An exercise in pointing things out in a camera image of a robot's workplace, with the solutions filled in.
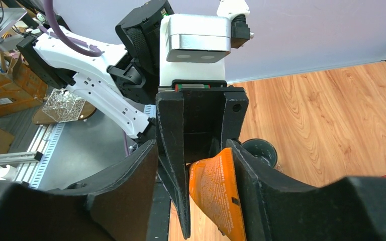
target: desk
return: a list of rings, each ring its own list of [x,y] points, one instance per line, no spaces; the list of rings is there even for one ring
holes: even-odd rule
[[[270,141],[286,175],[323,186],[386,174],[386,62],[236,86],[250,101],[241,141]],[[229,240],[191,199],[190,208],[190,241]],[[169,240],[184,240],[174,207]]]

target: brown round board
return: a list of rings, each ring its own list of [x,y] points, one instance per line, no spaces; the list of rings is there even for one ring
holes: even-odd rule
[[[95,113],[97,109],[90,104],[89,102],[85,102],[85,105],[83,106],[82,112],[79,115],[78,120],[87,119],[91,117],[92,114]],[[50,124],[56,124],[57,122],[53,120],[53,118],[49,117],[49,115],[45,114],[42,111],[42,108],[40,108],[38,111],[36,111],[35,115],[32,118],[32,122],[35,125],[50,125]]]

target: metal wire mesh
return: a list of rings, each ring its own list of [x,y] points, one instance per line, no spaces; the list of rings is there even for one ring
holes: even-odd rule
[[[71,122],[79,119],[85,100],[66,90],[54,89],[42,111],[56,122]]]

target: wooden table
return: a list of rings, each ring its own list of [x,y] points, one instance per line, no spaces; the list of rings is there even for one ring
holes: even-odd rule
[[[236,84],[249,108],[240,139],[277,149],[279,169],[323,186],[386,174],[386,62]],[[190,241],[228,240],[191,201]],[[184,240],[171,207],[169,240]]]

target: orange snack bag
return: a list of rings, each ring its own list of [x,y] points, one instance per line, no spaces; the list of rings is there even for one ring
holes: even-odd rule
[[[190,166],[189,192],[196,205],[231,240],[246,240],[231,148]]]

